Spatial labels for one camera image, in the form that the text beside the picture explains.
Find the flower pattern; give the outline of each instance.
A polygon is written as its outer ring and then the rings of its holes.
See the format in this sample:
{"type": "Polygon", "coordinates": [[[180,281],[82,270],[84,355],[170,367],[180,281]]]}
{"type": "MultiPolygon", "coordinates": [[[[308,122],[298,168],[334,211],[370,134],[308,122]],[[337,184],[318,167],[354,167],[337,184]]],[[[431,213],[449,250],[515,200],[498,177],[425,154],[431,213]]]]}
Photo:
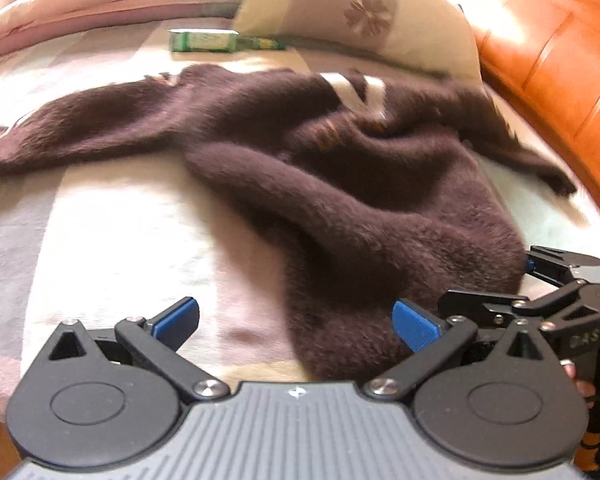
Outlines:
{"type": "Polygon", "coordinates": [[[354,0],[344,17],[347,25],[363,38],[378,36],[391,26],[391,14],[382,0],[354,0]]]}

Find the bed sheet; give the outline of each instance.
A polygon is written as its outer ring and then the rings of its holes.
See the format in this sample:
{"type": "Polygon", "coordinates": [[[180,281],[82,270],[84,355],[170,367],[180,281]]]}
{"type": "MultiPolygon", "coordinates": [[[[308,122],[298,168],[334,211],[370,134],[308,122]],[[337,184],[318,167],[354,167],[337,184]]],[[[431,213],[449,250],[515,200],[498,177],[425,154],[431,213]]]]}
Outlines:
{"type": "MultiPolygon", "coordinates": [[[[286,52],[170,54],[168,28],[228,27],[199,18],[109,27],[40,43],[0,58],[0,124],[69,92],[192,62],[250,72],[357,68],[408,76],[379,62],[291,47],[286,52]]],[[[555,157],[495,97],[519,138],[555,157]]],[[[600,213],[580,187],[570,200],[478,158],[527,244],[600,257],[600,213]]],[[[283,320],[282,255],[227,204],[162,152],[0,178],[0,419],[14,386],[65,318],[108,328],[151,317],[183,296],[201,307],[200,328],[180,354],[232,386],[238,380],[307,379],[283,320]]],[[[526,280],[522,292],[548,286],[526,280]]]]}

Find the dark brown garment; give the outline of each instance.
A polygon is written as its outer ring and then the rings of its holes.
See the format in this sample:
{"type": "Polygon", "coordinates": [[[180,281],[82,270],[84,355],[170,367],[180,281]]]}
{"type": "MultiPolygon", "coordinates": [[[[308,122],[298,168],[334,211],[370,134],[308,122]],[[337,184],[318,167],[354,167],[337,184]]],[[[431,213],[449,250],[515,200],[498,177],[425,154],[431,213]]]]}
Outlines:
{"type": "MultiPolygon", "coordinates": [[[[348,79],[364,97],[364,79],[348,79]]],[[[386,81],[385,104],[378,123],[317,74],[191,66],[46,104],[0,137],[0,174],[181,149],[284,249],[288,329],[308,371],[363,381],[408,354],[391,329],[396,299],[435,310],[448,288],[518,289],[522,241],[461,141],[574,190],[477,89],[386,81]]]]}

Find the orange leather sofa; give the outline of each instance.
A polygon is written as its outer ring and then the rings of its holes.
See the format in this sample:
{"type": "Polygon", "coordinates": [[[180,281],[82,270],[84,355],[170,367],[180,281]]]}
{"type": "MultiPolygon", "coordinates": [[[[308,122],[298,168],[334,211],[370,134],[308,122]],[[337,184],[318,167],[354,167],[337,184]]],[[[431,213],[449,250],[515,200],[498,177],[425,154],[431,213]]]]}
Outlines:
{"type": "Polygon", "coordinates": [[[487,24],[467,18],[485,81],[600,208],[600,0],[496,0],[487,24]]]}

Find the triangular cutout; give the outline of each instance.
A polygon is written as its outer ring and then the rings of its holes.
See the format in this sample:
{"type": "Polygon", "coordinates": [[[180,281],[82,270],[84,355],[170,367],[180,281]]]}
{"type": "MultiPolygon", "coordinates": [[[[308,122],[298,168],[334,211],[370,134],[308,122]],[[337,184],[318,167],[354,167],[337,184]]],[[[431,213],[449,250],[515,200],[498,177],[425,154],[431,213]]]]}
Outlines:
{"type": "Polygon", "coordinates": [[[60,336],[60,341],[58,341],[58,344],[51,352],[49,359],[51,361],[59,361],[60,359],[81,357],[85,354],[86,352],[84,351],[84,348],[82,348],[80,340],[75,333],[65,332],[60,336]]]}
{"type": "Polygon", "coordinates": [[[535,361],[542,360],[542,354],[526,332],[516,334],[516,338],[511,343],[507,354],[511,357],[522,357],[523,359],[533,359],[535,361]]]}
{"type": "Polygon", "coordinates": [[[594,314],[597,314],[597,313],[598,313],[597,310],[593,310],[592,308],[589,308],[586,305],[581,305],[573,312],[568,313],[562,319],[565,321],[570,321],[572,319],[580,319],[582,317],[593,316],[594,314]]]}

